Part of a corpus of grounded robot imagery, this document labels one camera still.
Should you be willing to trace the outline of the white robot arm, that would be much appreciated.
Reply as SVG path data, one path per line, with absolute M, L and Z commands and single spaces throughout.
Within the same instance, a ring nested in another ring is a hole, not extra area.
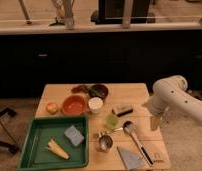
M 161 118 L 169 105 L 174 105 L 202 125 L 202 101 L 189 95 L 187 80 L 181 75 L 159 79 L 153 84 L 153 95 L 147 101 L 147 109 L 152 114 L 152 131 L 159 128 Z

